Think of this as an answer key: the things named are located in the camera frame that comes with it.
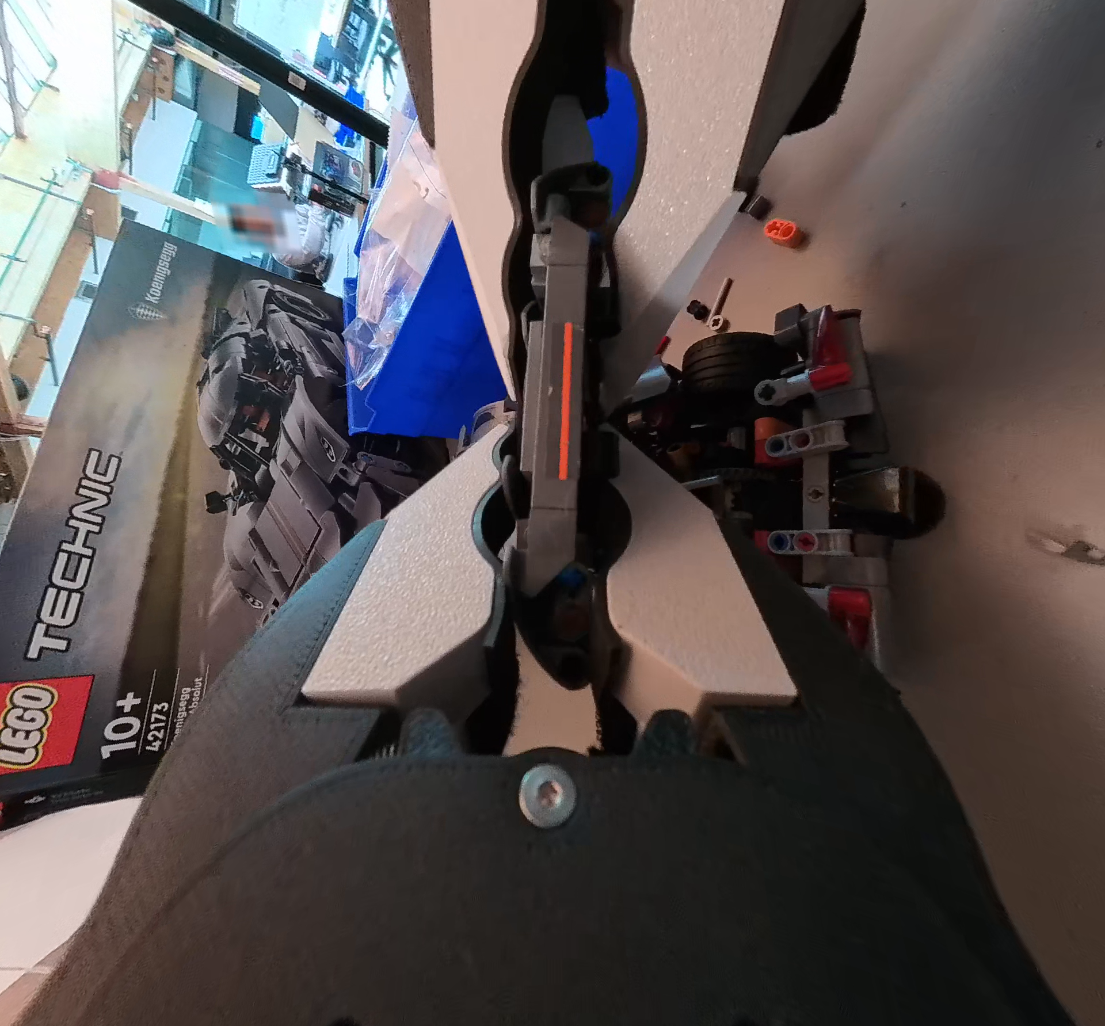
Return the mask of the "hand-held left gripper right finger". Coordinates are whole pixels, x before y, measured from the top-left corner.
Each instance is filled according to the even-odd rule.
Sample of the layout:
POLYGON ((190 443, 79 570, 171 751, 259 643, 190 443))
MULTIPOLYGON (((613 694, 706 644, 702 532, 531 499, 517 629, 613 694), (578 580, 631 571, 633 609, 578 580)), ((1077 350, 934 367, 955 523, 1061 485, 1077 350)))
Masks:
POLYGON ((612 482, 630 512, 607 575, 629 713, 794 702, 797 688, 711 508, 625 440, 612 482))

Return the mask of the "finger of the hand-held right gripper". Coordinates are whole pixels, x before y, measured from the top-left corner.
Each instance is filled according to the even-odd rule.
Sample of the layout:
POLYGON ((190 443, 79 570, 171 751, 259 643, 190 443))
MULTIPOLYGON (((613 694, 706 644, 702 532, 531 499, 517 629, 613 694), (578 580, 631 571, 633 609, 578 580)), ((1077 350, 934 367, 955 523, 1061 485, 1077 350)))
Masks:
POLYGON ((529 189, 541 171, 552 91, 538 52, 549 0, 388 0, 422 134, 448 184, 453 224, 507 395, 520 396, 519 315, 529 189))
POLYGON ((865 0, 634 0, 643 160, 615 229, 621 330, 602 404, 628 396, 865 0))

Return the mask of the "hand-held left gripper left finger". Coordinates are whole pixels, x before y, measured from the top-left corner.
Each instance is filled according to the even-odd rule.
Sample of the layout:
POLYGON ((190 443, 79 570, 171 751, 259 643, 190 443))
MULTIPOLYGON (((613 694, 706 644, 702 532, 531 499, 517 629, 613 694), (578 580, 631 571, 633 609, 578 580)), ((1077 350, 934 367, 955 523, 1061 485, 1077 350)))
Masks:
POLYGON ((514 711, 515 632, 501 564, 477 532, 498 487, 497 423, 379 523, 299 692, 350 710, 514 711))

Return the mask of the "grey toy brick car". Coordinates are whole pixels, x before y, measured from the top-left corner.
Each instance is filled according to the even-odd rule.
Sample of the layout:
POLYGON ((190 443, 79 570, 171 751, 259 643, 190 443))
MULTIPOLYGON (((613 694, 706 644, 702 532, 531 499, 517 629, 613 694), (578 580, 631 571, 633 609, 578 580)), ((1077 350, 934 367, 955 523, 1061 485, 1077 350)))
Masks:
POLYGON ((770 334, 708 334, 678 368, 657 350, 602 413, 600 343, 620 314, 598 231, 614 183, 583 123, 577 98, 552 101, 532 181, 517 444, 501 473, 516 522, 507 581, 532 655, 567 689, 614 687, 624 655, 606 585, 630 535, 612 487, 625 440, 695 498, 709 494, 716 518, 741 523, 884 666, 891 549, 932 532, 946 498, 922 470, 874 465, 890 443, 861 311, 797 304, 770 334))

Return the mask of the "clear plastic bags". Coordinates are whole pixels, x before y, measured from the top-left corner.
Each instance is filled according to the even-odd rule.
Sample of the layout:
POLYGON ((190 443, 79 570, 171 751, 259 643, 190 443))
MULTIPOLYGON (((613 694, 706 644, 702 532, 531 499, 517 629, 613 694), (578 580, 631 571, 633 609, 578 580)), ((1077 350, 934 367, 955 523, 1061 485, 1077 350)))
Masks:
POLYGON ((448 188, 420 128, 409 87, 394 91, 382 173, 356 248, 344 341, 348 381, 377 380, 451 224, 448 188))

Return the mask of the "blue plastic bin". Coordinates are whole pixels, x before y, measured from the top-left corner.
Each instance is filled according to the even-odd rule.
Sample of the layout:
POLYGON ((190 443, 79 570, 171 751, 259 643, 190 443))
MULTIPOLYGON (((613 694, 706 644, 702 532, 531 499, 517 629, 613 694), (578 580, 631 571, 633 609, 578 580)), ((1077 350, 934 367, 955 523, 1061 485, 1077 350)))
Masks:
MULTIPOLYGON (((612 211, 627 202, 636 167, 639 113, 627 74, 608 67, 608 107, 588 121, 596 159, 612 174, 612 211)), ((350 433, 455 438, 478 408, 507 395, 477 294, 451 221, 394 332, 380 369, 346 390, 350 433)))

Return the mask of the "black metal bar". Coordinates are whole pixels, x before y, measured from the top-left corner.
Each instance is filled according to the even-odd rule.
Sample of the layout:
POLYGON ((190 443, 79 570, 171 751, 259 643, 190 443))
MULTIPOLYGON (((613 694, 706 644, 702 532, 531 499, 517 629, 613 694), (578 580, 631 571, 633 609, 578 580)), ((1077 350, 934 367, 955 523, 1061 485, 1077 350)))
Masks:
POLYGON ((143 11, 160 18, 161 21, 181 29, 186 35, 194 38, 202 45, 233 60, 244 68, 287 91, 312 109, 323 112, 327 117, 341 123, 354 133, 362 135, 368 142, 382 147, 388 140, 388 125, 373 117, 364 107, 352 104, 335 89, 330 83, 288 64, 267 47, 262 47, 252 39, 215 21, 183 0, 126 0, 143 11))

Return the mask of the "cardboard toy car box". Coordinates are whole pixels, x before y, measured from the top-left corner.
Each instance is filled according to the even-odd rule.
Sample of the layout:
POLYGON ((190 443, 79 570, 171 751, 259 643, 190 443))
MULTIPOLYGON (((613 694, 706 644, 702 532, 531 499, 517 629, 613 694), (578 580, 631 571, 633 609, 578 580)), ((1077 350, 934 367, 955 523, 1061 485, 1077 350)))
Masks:
POLYGON ((227 663, 448 463, 350 425, 340 314, 120 229, 2 542, 2 828, 143 793, 227 663))

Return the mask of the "small grey brick piece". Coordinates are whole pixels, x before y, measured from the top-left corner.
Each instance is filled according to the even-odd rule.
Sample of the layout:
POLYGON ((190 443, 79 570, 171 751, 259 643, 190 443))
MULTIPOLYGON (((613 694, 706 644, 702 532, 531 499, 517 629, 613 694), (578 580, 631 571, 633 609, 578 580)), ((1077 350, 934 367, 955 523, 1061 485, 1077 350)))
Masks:
POLYGON ((1076 533, 1057 528, 1027 530, 1027 543, 1050 558, 1085 565, 1104 565, 1103 546, 1093 543, 1076 533))

